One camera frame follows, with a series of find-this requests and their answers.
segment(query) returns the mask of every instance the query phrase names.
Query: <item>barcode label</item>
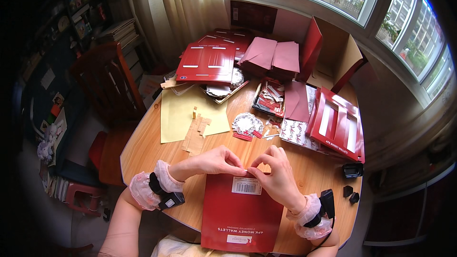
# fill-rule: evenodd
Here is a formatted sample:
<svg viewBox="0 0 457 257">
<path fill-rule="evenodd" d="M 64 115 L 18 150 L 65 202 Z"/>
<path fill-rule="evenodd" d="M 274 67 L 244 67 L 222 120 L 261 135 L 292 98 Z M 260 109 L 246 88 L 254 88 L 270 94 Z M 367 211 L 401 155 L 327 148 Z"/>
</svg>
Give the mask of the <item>barcode label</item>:
<svg viewBox="0 0 457 257">
<path fill-rule="evenodd" d="M 257 179 L 233 177 L 232 192 L 261 195 L 262 186 Z"/>
<path fill-rule="evenodd" d="M 238 20 L 238 8 L 233 8 L 233 20 Z"/>
</svg>

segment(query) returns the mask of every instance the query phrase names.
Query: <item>hand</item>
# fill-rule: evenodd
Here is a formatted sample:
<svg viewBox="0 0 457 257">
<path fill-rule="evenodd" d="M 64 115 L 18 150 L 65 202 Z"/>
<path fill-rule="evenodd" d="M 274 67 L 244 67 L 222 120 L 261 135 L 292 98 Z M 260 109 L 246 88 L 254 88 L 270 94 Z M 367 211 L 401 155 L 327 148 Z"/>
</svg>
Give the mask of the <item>hand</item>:
<svg viewBox="0 0 457 257">
<path fill-rule="evenodd" d="M 257 166 L 270 165 L 271 174 L 265 175 Z M 252 162 L 248 172 L 253 174 L 272 199 L 284 205 L 293 214 L 300 213 L 306 206 L 306 199 L 300 193 L 293 178 L 292 167 L 282 147 L 271 145 L 264 154 Z"/>
<path fill-rule="evenodd" d="M 246 175 L 240 159 L 224 145 L 172 165 L 168 172 L 180 182 L 201 174 Z"/>
</svg>

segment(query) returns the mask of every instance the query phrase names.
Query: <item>yellow paper sheet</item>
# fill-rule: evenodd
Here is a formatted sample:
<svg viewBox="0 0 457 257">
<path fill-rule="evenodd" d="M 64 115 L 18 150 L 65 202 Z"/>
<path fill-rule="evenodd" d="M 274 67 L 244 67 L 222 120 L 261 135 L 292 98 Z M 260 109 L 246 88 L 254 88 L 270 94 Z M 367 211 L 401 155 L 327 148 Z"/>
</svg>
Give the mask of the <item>yellow paper sheet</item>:
<svg viewBox="0 0 457 257">
<path fill-rule="evenodd" d="M 160 142 L 184 140 L 192 122 L 192 112 L 212 120 L 205 128 L 205 136 L 230 131 L 227 119 L 227 101 L 217 104 L 198 88 L 191 88 L 177 96 L 171 89 L 162 91 L 160 112 Z"/>
</svg>

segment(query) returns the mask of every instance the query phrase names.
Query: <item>wooden table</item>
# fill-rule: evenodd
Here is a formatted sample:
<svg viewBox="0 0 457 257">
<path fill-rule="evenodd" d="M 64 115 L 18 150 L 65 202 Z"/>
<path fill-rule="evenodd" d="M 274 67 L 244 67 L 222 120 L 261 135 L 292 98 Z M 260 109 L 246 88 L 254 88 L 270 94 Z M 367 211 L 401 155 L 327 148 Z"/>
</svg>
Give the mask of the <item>wooden table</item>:
<svg viewBox="0 0 457 257">
<path fill-rule="evenodd" d="M 258 81 L 251 81 L 229 99 L 227 117 L 230 125 L 234 118 L 242 112 L 251 112 L 264 123 L 266 122 L 268 119 L 266 114 L 251 108 L 257 85 Z M 353 105 L 358 105 L 354 89 L 350 84 L 347 84 L 339 95 Z M 158 99 L 149 108 L 122 152 L 121 165 L 126 184 L 141 171 L 154 171 L 155 163 L 159 159 L 174 164 L 185 160 L 189 155 L 188 152 L 181 150 L 182 141 L 160 143 L 160 107 L 161 101 Z M 275 136 L 272 140 L 254 137 L 251 142 L 248 142 L 234 138 L 232 135 L 233 132 L 230 131 L 207 136 L 202 152 L 219 145 L 225 145 L 241 159 L 244 167 L 247 168 L 268 146 L 274 144 L 283 147 L 301 193 L 317 193 L 319 196 L 321 191 L 333 189 L 336 215 L 334 227 L 340 233 L 340 245 L 349 239 L 356 219 L 358 203 L 351 205 L 349 199 L 343 197 L 343 187 L 351 185 L 355 192 L 360 193 L 362 178 L 350 180 L 343 178 L 341 165 L 335 163 L 327 155 L 285 142 L 279 136 Z M 271 172 L 268 165 L 261 164 L 259 168 L 264 172 Z M 200 231 L 202 228 L 205 182 L 205 175 L 197 175 L 188 179 L 184 186 L 186 203 L 165 210 L 164 213 L 182 224 Z M 293 223 L 286 218 L 286 211 L 284 208 L 274 252 L 304 255 L 311 250 L 311 243 L 296 235 Z"/>
</svg>

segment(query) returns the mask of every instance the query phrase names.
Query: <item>chair backrest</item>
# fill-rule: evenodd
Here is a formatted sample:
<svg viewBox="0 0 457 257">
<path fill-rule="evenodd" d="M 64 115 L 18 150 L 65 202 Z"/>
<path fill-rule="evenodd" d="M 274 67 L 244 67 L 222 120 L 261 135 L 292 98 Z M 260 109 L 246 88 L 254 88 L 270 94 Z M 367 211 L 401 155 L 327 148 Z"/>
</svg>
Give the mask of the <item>chair backrest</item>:
<svg viewBox="0 0 457 257">
<path fill-rule="evenodd" d="M 109 126 L 140 120 L 146 113 L 120 43 L 89 50 L 71 66 L 70 73 Z"/>
</svg>

